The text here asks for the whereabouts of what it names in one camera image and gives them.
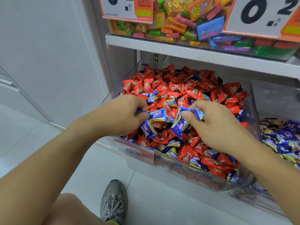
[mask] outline tile grout line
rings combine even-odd
[[[33,130],[35,130],[36,128],[38,128],[43,122],[41,122],[37,127],[35,127]],[[31,130],[28,134],[26,134],[26,136],[24,136],[22,139],[20,139],[17,143],[15,143],[10,149],[8,149],[5,153],[3,153],[0,158],[5,155],[9,150],[11,150],[14,146],[16,146],[21,140],[23,140],[25,137],[27,137],[33,130]]]
[[[130,184],[130,182],[131,182],[131,180],[132,180],[132,178],[133,178],[134,173],[135,173],[135,170],[133,171],[132,177],[131,177],[131,179],[130,179],[130,181],[129,181],[129,183],[128,183],[128,186],[126,187],[126,190],[127,190],[128,187],[129,187],[129,184]]]

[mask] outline black digit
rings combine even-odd
[[[249,17],[250,10],[257,6],[257,12],[253,17]],[[266,0],[251,0],[243,9],[241,14],[241,20],[245,24],[252,24],[254,22],[257,22],[262,15],[265,13],[265,10],[267,8],[267,1]]]
[[[285,4],[288,5],[290,4],[289,6],[279,10],[277,12],[277,14],[279,15],[290,15],[292,13],[292,11],[289,11],[290,9],[294,8],[297,4],[298,4],[298,1],[299,0],[285,0]]]
[[[108,2],[111,4],[111,5],[116,5],[118,3],[118,0],[108,0]]]

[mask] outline shelf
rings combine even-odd
[[[300,79],[300,61],[294,57],[287,62],[282,62],[141,40],[110,33],[106,35],[106,44]]]

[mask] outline bare skin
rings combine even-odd
[[[205,123],[197,121],[191,112],[183,112],[182,116],[201,139],[216,151],[234,156],[251,170],[290,220],[300,224],[297,216],[300,172],[258,142],[223,105],[197,101],[193,106],[205,112]],[[75,120],[1,178],[0,224],[103,224],[79,199],[59,194],[96,140],[131,133],[149,118],[146,112],[134,115],[137,107],[146,111],[146,100],[133,95],[115,98]],[[78,218],[84,219],[72,220],[70,215],[74,213],[80,213]]]

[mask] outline shoe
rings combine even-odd
[[[101,220],[111,220],[122,225],[127,208],[128,197],[125,186],[119,180],[111,180],[102,196],[100,206]]]

